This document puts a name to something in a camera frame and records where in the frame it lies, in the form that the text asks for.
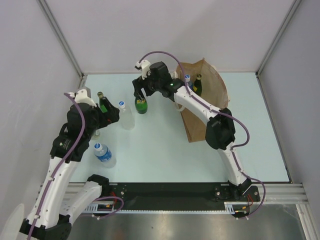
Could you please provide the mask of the blue label bottle front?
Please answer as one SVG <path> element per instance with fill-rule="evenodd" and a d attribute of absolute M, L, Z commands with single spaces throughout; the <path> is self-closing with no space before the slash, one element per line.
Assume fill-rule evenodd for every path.
<path fill-rule="evenodd" d="M 97 142 L 94 144 L 93 149 L 95 157 L 104 164 L 106 168 L 111 169 L 115 167 L 117 163 L 116 158 L 107 145 Z"/>

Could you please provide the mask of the green glass bottle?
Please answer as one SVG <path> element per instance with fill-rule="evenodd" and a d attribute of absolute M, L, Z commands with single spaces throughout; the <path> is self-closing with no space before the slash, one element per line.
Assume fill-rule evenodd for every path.
<path fill-rule="evenodd" d="M 202 95 L 203 88 L 202 88 L 202 75 L 201 74 L 196 75 L 195 81 L 193 82 L 192 90 L 198 96 Z"/>
<path fill-rule="evenodd" d="M 134 101 L 135 109 L 139 114 L 145 114 L 148 110 L 148 103 L 145 98 L 136 97 Z"/>

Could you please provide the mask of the blue label bottle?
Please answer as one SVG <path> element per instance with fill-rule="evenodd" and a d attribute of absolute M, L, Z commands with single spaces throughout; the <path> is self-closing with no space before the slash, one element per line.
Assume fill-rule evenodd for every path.
<path fill-rule="evenodd" d="M 192 89 L 192 88 L 193 88 L 193 82 L 191 81 L 191 76 L 190 76 L 189 74 L 186 74 L 186 75 L 184 76 L 184 80 L 185 80 L 185 82 L 187 83 L 188 87 L 189 87 L 190 89 Z"/>
<path fill-rule="evenodd" d="M 95 157 L 104 164 L 106 168 L 111 169 L 115 167 L 117 163 L 116 158 L 107 145 L 97 142 L 94 144 L 93 149 Z"/>

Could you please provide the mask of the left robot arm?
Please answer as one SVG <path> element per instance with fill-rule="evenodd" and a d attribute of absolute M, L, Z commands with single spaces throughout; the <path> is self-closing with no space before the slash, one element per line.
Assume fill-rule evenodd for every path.
<path fill-rule="evenodd" d="M 62 206 L 69 181 L 89 148 L 92 136 L 120 119 L 118 108 L 107 100 L 105 110 L 102 110 L 84 89 L 68 92 L 65 96 L 72 101 L 67 122 L 52 143 L 43 186 L 19 230 L 29 240 L 66 240 L 76 219 L 92 202 L 112 199 L 124 203 L 120 197 L 111 195 L 108 178 L 93 174 L 82 190 Z"/>

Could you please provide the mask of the green bottle red base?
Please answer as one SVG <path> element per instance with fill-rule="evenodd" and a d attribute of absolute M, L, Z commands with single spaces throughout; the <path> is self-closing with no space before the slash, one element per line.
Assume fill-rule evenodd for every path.
<path fill-rule="evenodd" d="M 99 91 L 97 93 L 97 96 L 99 98 L 99 108 L 102 111 L 102 113 L 107 113 L 110 111 L 109 107 L 109 101 L 108 99 L 104 96 L 102 91 Z"/>

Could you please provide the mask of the clear unlabelled plastic bottle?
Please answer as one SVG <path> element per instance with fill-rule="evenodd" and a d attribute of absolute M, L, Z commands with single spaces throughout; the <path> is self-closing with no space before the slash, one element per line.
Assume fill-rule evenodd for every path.
<path fill-rule="evenodd" d="M 132 130 L 135 127 L 135 120 L 131 108 L 124 101 L 118 103 L 119 121 L 125 130 Z"/>

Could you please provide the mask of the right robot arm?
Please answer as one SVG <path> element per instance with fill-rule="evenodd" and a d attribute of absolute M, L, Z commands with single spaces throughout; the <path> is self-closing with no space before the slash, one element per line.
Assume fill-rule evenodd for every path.
<path fill-rule="evenodd" d="M 249 194 L 252 185 L 244 173 L 235 151 L 235 118 L 228 108 L 220 109 L 202 99 L 189 86 L 190 76 L 183 73 L 182 79 L 174 78 L 167 65 L 162 62 L 150 63 L 140 60 L 135 68 L 141 75 L 133 80 L 134 96 L 143 99 L 159 92 L 163 97 L 181 105 L 198 117 L 206 126 L 205 141 L 217 150 L 228 174 L 230 195 L 242 201 Z"/>

